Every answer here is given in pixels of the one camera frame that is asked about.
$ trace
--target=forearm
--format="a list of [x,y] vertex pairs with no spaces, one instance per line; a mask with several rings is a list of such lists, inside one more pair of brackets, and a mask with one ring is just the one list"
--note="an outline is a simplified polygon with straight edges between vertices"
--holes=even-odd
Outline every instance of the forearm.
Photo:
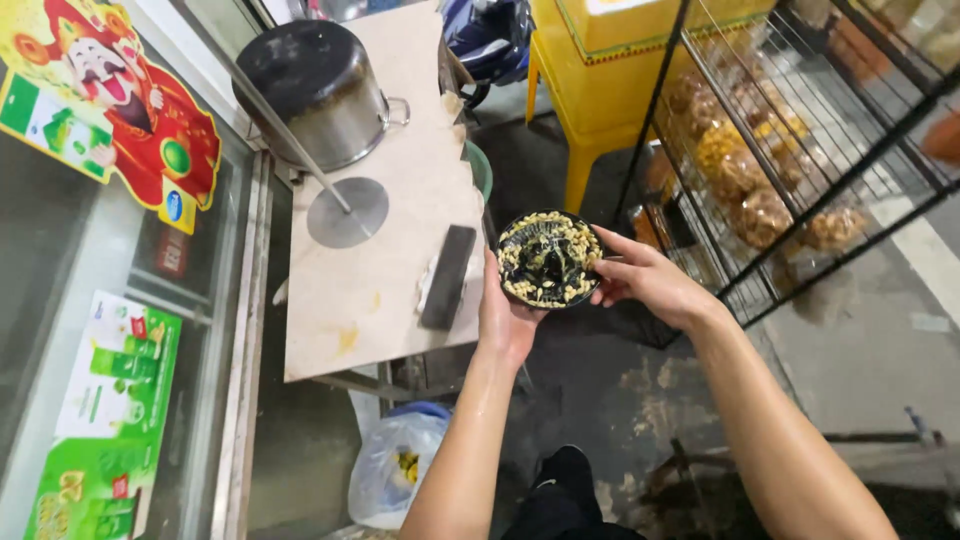
[[876,500],[783,393],[729,313],[703,317],[690,337],[747,495],[774,538],[897,537]]
[[516,370],[477,348],[437,455],[400,540],[486,540],[507,407]]

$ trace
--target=motorcycle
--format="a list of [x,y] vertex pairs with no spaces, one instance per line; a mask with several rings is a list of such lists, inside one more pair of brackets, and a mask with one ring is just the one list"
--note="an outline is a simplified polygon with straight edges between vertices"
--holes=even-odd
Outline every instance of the motorcycle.
[[446,46],[476,82],[473,92],[460,90],[468,108],[480,105],[491,85],[527,78],[534,30],[529,0],[448,0],[441,14]]

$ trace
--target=white plastic bag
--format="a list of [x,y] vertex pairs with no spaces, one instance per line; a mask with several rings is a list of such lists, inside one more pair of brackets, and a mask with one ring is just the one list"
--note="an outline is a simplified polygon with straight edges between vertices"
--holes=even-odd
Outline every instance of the white plastic bag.
[[350,519],[367,527],[399,529],[447,424],[418,412],[380,420],[360,447],[350,473]]

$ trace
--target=stainless steel pot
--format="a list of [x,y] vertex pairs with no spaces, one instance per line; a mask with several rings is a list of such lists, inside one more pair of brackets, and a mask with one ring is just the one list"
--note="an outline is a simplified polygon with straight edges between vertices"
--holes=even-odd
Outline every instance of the stainless steel pot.
[[[244,48],[237,65],[323,171],[363,158],[391,124],[410,122],[406,100],[380,91],[360,39],[333,22],[300,20],[273,28]],[[274,153],[302,167],[236,85],[233,94]],[[391,103],[402,107],[401,118],[392,114]]]

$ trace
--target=bowl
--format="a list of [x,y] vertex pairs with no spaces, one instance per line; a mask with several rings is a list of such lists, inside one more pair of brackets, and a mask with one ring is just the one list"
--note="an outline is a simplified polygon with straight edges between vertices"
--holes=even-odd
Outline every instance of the bowl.
[[600,285],[589,262],[604,252],[600,236],[580,216],[558,209],[521,215],[496,243],[500,287],[533,309],[576,306]]

